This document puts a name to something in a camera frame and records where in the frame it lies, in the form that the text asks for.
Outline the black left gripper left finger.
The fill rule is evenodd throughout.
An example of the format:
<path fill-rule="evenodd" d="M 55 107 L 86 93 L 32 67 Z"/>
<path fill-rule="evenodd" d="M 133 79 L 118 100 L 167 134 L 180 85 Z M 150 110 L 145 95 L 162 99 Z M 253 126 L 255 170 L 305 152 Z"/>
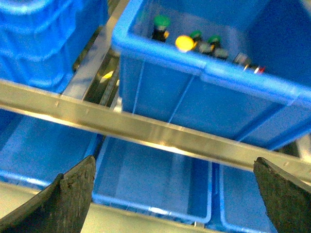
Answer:
<path fill-rule="evenodd" d="M 92 201 L 96 161 L 90 155 L 0 220 L 2 233 L 79 233 Z"/>

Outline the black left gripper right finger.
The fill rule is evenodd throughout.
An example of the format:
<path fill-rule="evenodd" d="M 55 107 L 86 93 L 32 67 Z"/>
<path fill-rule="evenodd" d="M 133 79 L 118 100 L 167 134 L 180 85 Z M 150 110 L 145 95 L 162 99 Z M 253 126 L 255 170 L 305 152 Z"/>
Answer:
<path fill-rule="evenodd" d="M 266 214 L 279 233 L 311 231 L 311 187 L 269 160 L 259 157 L 253 172 Z"/>

